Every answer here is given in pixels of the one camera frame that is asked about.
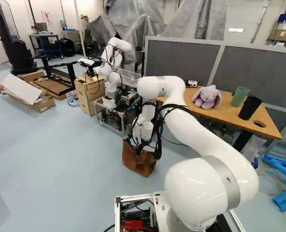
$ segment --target desk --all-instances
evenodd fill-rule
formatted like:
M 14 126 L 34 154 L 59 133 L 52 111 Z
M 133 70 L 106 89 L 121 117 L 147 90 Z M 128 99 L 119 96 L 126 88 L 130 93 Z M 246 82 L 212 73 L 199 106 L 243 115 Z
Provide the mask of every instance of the desk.
M 256 112 L 248 121 L 245 121 L 238 117 L 242 106 L 237 108 L 230 105 L 230 102 L 233 97 L 232 93 L 230 92 L 221 91 L 222 103 L 217 109 L 212 108 L 204 110 L 202 108 L 196 107 L 195 104 L 191 101 L 191 99 L 200 88 L 201 86 L 198 86 L 197 88 L 186 88 L 184 94 L 186 105 L 191 111 L 200 116 L 214 119 L 216 121 L 220 121 L 225 124 L 229 124 L 242 129 L 240 136 L 237 138 L 233 145 L 236 150 L 241 151 L 248 142 L 248 140 L 251 138 L 253 133 L 258 133 L 272 139 L 282 139 L 280 132 L 278 131 L 277 127 L 275 126 L 273 120 L 271 119 L 269 113 L 266 111 L 263 104 L 261 104 L 261 106 L 256 110 Z M 157 98 L 157 100 L 159 102 L 164 103 L 166 98 L 160 97 Z M 264 123 L 266 127 L 257 126 L 254 121 L 260 121 Z
M 32 37 L 39 38 L 40 48 L 35 48 L 35 45 L 32 41 Z M 44 48 L 42 38 L 49 38 L 49 37 L 56 37 L 57 43 L 58 43 L 58 49 L 45 49 Z M 35 53 L 36 53 L 36 50 L 38 50 L 38 49 L 42 49 L 45 56 L 47 55 L 47 53 L 50 53 L 50 52 L 59 52 L 60 57 L 63 58 L 63 54 L 62 54 L 62 50 L 61 50 L 61 43 L 60 43 L 58 34 L 30 34 L 29 38 L 30 38 L 31 45 L 32 45 L 32 48 L 35 51 Z

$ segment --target gray partition panel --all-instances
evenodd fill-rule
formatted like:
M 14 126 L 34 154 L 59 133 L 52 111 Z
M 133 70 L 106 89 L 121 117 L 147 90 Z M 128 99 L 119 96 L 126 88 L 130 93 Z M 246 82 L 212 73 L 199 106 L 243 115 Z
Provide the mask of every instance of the gray partition panel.
M 213 84 L 226 91 L 244 86 L 263 102 L 286 108 L 286 53 L 226 46 Z
M 267 108 L 267 111 L 271 118 L 273 119 L 273 122 L 275 123 L 276 127 L 279 131 L 282 131 L 283 128 L 286 126 L 286 112 L 278 111 L 274 109 Z M 267 139 L 267 142 L 264 144 L 265 146 L 268 146 L 271 144 L 273 139 Z
M 220 45 L 149 40 L 145 76 L 172 75 L 206 85 Z

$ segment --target table hole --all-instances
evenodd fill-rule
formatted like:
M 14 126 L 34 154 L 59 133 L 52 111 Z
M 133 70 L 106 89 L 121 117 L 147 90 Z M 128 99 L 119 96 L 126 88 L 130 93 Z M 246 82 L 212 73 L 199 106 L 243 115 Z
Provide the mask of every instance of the table hole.
M 260 122 L 258 120 L 254 120 L 253 123 L 262 128 L 267 127 L 263 122 Z

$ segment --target plastic sheet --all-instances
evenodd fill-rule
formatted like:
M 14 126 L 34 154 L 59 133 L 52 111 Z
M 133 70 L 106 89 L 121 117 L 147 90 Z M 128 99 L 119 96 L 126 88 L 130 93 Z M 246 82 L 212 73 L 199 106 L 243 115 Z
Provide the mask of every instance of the plastic sheet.
M 102 45 L 107 44 L 110 38 L 116 35 L 116 30 L 106 14 L 89 23 L 88 28 L 94 39 Z
M 161 36 L 224 40 L 226 0 L 184 0 Z
M 109 10 L 109 19 L 122 40 L 129 42 L 132 51 L 125 53 L 125 63 L 140 60 L 136 48 L 143 49 L 145 36 L 156 36 L 165 24 L 153 0 L 116 0 Z
M 242 150 L 243 156 L 249 161 L 252 162 L 255 157 L 258 156 L 258 152 L 262 149 L 263 144 L 266 142 L 265 139 L 261 139 L 255 135 L 251 137 L 249 142 L 245 145 Z

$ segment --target plush toy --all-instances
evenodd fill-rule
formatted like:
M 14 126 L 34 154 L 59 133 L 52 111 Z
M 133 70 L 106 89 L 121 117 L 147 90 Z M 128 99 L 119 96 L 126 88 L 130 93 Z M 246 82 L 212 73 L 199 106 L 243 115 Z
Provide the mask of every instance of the plush toy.
M 221 93 L 216 89 L 215 85 L 201 87 L 199 91 L 192 97 L 192 102 L 196 107 L 203 109 L 217 108 L 221 104 Z

